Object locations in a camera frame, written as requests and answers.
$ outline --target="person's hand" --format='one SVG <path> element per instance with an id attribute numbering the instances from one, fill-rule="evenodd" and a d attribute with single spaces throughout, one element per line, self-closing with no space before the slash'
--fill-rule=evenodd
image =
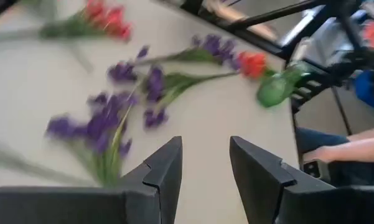
<path id="1" fill-rule="evenodd" d="M 330 163 L 334 161 L 333 158 L 334 158 L 334 153 L 330 146 L 322 146 L 314 151 L 307 152 L 303 155 L 304 162 L 309 162 L 309 161 L 313 161 L 314 159 L 319 159 L 322 162 Z"/>

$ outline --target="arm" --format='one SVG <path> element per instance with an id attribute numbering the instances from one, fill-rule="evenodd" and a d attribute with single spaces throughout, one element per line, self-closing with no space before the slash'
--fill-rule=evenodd
<path id="1" fill-rule="evenodd" d="M 320 159 L 324 162 L 374 162 L 374 138 L 349 142 L 338 146 L 323 146 L 305 153 L 304 162 Z"/>

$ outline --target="table surface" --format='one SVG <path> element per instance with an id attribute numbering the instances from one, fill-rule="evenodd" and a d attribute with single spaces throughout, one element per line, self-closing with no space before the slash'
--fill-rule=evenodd
<path id="1" fill-rule="evenodd" d="M 94 65 L 90 74 L 64 43 L 34 39 L 0 43 L 0 147 L 55 170 L 89 178 L 66 149 L 45 137 L 50 117 L 70 113 L 80 120 L 88 119 L 88 96 L 119 88 L 107 80 L 108 67 L 133 57 L 144 44 L 151 45 L 150 56 L 155 56 L 186 48 L 194 34 L 229 36 L 181 11 L 141 1 L 144 4 L 123 1 L 126 18 L 134 25 L 133 39 L 128 44 L 110 39 L 75 42 Z M 60 17 L 73 14 L 83 4 L 82 0 L 64 2 L 58 1 Z M 20 7 L 0 17 L 0 31 L 42 24 L 41 19 Z M 239 42 L 238 50 L 260 51 Z M 283 61 L 271 55 L 268 60 L 273 68 L 281 69 Z M 181 69 L 196 74 L 220 71 L 211 65 L 166 65 L 167 71 Z M 144 130 L 144 109 L 138 106 L 129 117 L 127 135 L 134 142 L 123 173 L 135 168 L 171 137 L 182 136 L 183 173 L 175 223 L 247 223 L 231 169 L 230 136 L 241 136 L 288 164 L 298 165 L 289 101 L 264 109 L 255 100 L 258 86 L 258 82 L 242 76 L 196 86 L 170 105 L 168 122 L 152 131 Z M 0 169 L 2 185 L 64 184 Z"/>

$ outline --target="floor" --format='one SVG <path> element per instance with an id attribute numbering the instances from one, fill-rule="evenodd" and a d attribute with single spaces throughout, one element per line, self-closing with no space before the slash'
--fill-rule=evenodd
<path id="1" fill-rule="evenodd" d="M 296 3 L 297 0 L 241 0 L 233 7 L 249 16 L 255 16 L 280 7 Z M 281 37 L 301 19 L 301 13 L 276 19 L 268 23 Z M 353 134 L 374 128 L 374 109 L 355 97 L 353 90 L 337 89 L 346 111 Z M 342 117 L 330 90 L 322 92 L 302 107 L 297 114 L 297 123 L 305 128 L 326 133 L 347 135 Z"/>

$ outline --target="green vase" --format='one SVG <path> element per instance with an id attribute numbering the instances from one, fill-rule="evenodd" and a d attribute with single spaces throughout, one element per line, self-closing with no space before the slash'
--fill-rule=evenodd
<path id="1" fill-rule="evenodd" d="M 295 84 L 305 75 L 308 73 L 304 62 L 292 62 L 283 72 L 262 81 L 257 100 L 266 108 L 282 103 L 291 96 Z"/>

